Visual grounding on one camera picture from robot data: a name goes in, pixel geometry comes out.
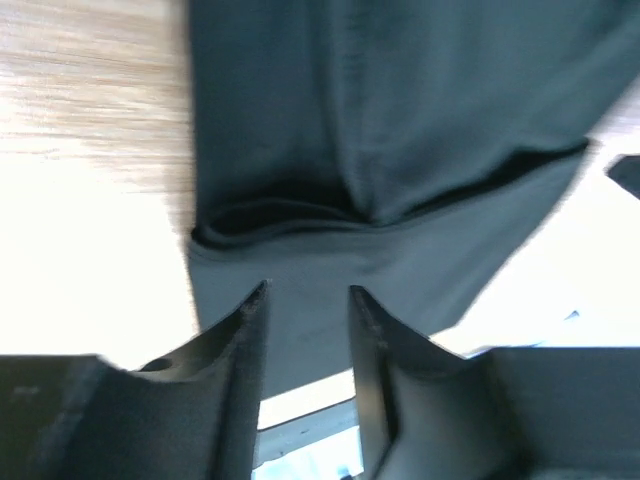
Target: dark cloth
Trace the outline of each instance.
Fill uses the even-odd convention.
[[[638,0],[191,0],[189,24],[198,315],[273,280],[265,397],[350,367],[351,284],[455,324],[640,72]]]

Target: wooden table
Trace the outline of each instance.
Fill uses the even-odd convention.
[[[197,332],[184,261],[193,187],[182,5],[0,0],[1,352],[99,352],[133,368]],[[605,124],[573,195],[466,321],[564,308],[558,282],[601,311],[640,314],[637,282],[621,279],[640,269],[628,256],[640,227],[620,220],[638,202],[602,175],[615,153],[640,152],[640,95]],[[557,272],[564,280],[550,282]],[[283,413],[293,403],[315,410],[352,395],[349,375],[273,399],[262,424],[305,413]]]

